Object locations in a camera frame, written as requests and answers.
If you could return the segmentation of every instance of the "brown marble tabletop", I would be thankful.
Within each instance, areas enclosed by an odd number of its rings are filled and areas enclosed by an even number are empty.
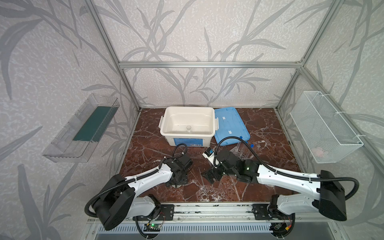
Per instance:
[[[291,147],[272,108],[238,108],[238,113],[251,135],[249,144],[259,157],[271,166],[298,171],[300,168]],[[174,149],[160,134],[160,117],[165,109],[143,109],[129,145],[123,165],[122,176],[144,172],[157,166],[164,156],[171,156]],[[213,137],[211,147],[216,146]],[[232,149],[235,144],[225,146]],[[200,174],[210,168],[202,153],[205,147],[188,147],[188,156],[193,165],[188,173],[188,184],[180,188],[159,184],[142,196],[153,194],[160,202],[260,202],[269,201],[273,194],[290,195],[288,189],[262,184],[238,182],[235,177],[223,176],[211,185]]]

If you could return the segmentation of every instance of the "ventilation grille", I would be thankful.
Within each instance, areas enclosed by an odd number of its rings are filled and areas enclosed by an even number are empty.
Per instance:
[[[270,233],[270,223],[165,223],[162,233]],[[106,231],[101,225],[98,234],[138,233],[134,223],[121,223]]]

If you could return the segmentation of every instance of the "gray leaf pattern wallpaper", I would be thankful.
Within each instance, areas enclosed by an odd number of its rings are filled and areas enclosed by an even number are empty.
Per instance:
[[[384,1],[344,1],[306,68],[350,115],[383,153]],[[349,239],[382,239],[384,234],[384,176],[359,149],[335,164],[317,164],[290,112],[303,91],[313,91],[305,77],[297,80],[280,113],[298,149],[303,168],[353,175],[360,181],[348,200],[348,220],[342,225]],[[346,189],[352,186],[345,184]]]
[[[345,1],[307,68],[384,155],[384,1]]]
[[[137,111],[82,1],[1,0],[0,17],[0,239],[79,239]],[[121,104],[90,160],[43,157],[90,93]]]
[[[330,0],[94,2],[120,61],[299,61],[331,4]],[[125,69],[142,107],[273,107],[293,72]]]
[[[94,2],[120,61],[299,61],[332,3]],[[307,65],[382,152],[383,5],[345,0]],[[0,17],[0,211],[6,219],[0,239],[78,239],[87,219],[84,204],[120,167],[134,131],[135,106],[83,1],[0,0]],[[294,69],[124,72],[144,108],[275,107]],[[315,163],[289,115],[307,90],[313,89],[301,76],[280,110],[303,168],[358,178],[361,187],[347,201],[349,220],[343,226],[351,239],[380,239],[384,178],[362,150],[337,164]],[[91,159],[53,163],[43,157],[90,93],[115,96],[121,104]]]

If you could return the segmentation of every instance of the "white plastic storage box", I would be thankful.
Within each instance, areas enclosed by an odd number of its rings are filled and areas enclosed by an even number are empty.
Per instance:
[[[218,119],[213,108],[167,107],[159,128],[171,146],[185,143],[189,147],[209,147],[218,130]]]

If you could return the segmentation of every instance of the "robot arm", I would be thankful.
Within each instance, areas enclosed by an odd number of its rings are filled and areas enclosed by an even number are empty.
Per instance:
[[[124,178],[117,174],[87,203],[85,213],[99,218],[106,230],[115,228],[125,218],[142,215],[155,219],[160,214],[160,202],[151,194],[138,196],[161,183],[167,186],[186,184],[191,165],[191,159],[183,154],[178,158],[166,159],[159,166],[138,175]]]
[[[216,160],[214,152],[210,148],[204,152],[203,156],[212,165],[214,161],[220,162],[218,167],[213,165],[202,173],[211,184],[215,180],[219,181],[223,175],[230,175],[235,176],[238,181],[249,184],[275,185],[299,192],[299,194],[289,196],[273,195],[268,206],[268,214],[273,218],[284,219],[286,215],[298,212],[320,212],[333,220],[347,220],[345,192],[341,184],[336,179],[327,182],[317,181],[319,178],[334,179],[335,177],[328,171],[322,170],[321,174],[308,174],[274,168],[259,161],[241,160],[226,149],[217,154]],[[278,172],[286,173],[290,177],[278,174]]]

